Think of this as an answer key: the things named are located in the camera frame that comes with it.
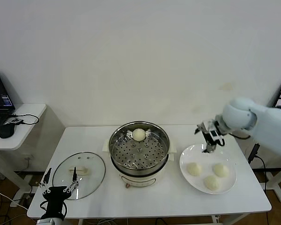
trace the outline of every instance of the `pot handle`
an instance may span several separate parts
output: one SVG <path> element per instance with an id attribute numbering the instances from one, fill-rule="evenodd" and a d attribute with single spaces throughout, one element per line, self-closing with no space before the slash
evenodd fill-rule
<path id="1" fill-rule="evenodd" d="M 168 151 L 169 161 L 174 161 L 174 153 L 177 153 L 177 148 L 174 142 L 170 140 L 170 148 Z"/>
<path id="2" fill-rule="evenodd" d="M 103 152 L 107 152 L 107 153 L 109 153 L 109 139 L 106 139 L 105 141 L 104 141 L 104 145 L 103 145 L 103 148 L 102 148 L 102 151 Z"/>
<path id="3" fill-rule="evenodd" d="M 173 153 L 177 153 L 177 148 L 176 148 L 174 142 L 170 140 L 170 148 L 169 148 L 168 154 L 173 154 Z"/>

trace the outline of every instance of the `steamed bun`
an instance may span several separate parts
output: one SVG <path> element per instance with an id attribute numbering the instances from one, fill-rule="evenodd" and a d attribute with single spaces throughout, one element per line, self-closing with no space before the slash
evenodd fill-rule
<path id="1" fill-rule="evenodd" d="M 192 176 L 200 176 L 202 173 L 202 166 L 198 163 L 190 163 L 187 166 L 187 171 Z"/>
<path id="2" fill-rule="evenodd" d="M 229 168 L 222 163 L 215 164 L 212 170 L 218 177 L 228 177 L 229 175 Z"/>
<path id="3" fill-rule="evenodd" d="M 146 132 L 143 129 L 137 128 L 132 132 L 133 140 L 140 142 L 146 138 Z"/>
<path id="4" fill-rule="evenodd" d="M 220 188 L 220 183 L 216 176 L 211 175 L 204 179 L 204 185 L 212 191 L 216 191 Z"/>

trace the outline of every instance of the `white wall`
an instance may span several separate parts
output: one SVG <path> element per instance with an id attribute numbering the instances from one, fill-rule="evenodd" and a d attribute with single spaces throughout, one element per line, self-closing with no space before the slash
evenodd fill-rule
<path id="1" fill-rule="evenodd" d="M 281 0 L 0 0 L 0 72 L 65 127 L 200 123 L 274 98 Z"/>

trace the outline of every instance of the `white table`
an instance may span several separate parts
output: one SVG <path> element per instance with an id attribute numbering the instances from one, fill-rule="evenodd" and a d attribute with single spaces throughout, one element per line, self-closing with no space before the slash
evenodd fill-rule
<path id="1" fill-rule="evenodd" d="M 149 187 L 125 188 L 113 167 L 108 153 L 102 152 L 104 141 L 117 127 L 68 127 L 51 158 L 48 168 L 52 177 L 57 166 L 77 152 L 91 151 L 102 157 L 106 166 L 101 186 L 91 195 L 76 201 L 66 200 L 67 218 L 148 218 L 188 217 L 237 214 L 225 224 L 232 224 L 248 213 L 271 209 L 266 195 L 233 137 L 225 138 L 223 151 L 235 162 L 237 182 L 227 193 L 209 195 L 193 188 L 183 177 L 179 158 L 182 151 L 194 144 L 203 143 L 202 134 L 194 135 L 195 125 L 162 126 L 177 146 L 174 162 L 165 166 L 164 177 Z M 40 218 L 44 201 L 38 189 L 28 210 L 31 218 Z"/>
<path id="2" fill-rule="evenodd" d="M 46 109 L 45 104 L 21 104 L 16 105 L 15 114 L 23 115 L 23 114 L 32 114 L 37 116 L 38 118 L 41 117 L 43 112 Z M 26 123 L 33 123 L 37 119 L 31 116 L 21 117 Z M 0 151 L 12 151 L 18 149 L 23 142 L 25 141 L 26 137 L 33 129 L 34 125 L 25 125 L 21 124 L 15 127 L 15 133 L 13 136 L 2 139 L 0 138 Z M 16 184 L 20 189 L 14 196 L 14 199 L 21 199 L 24 193 L 35 193 L 37 187 L 34 187 L 31 190 L 31 186 L 29 185 L 29 181 L 31 180 L 32 176 L 27 175 L 24 179 L 20 178 L 14 171 L 13 168 L 6 162 L 0 155 L 0 173 L 7 177 L 10 181 Z M 16 204 L 13 202 L 11 203 L 11 207 L 16 207 Z"/>

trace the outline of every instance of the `computer mouse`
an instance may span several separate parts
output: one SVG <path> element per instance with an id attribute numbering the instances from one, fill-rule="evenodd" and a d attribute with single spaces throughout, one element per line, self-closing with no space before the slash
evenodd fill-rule
<path id="1" fill-rule="evenodd" d="M 7 123 L 0 127 L 0 138 L 11 137 L 15 132 L 15 124 Z"/>

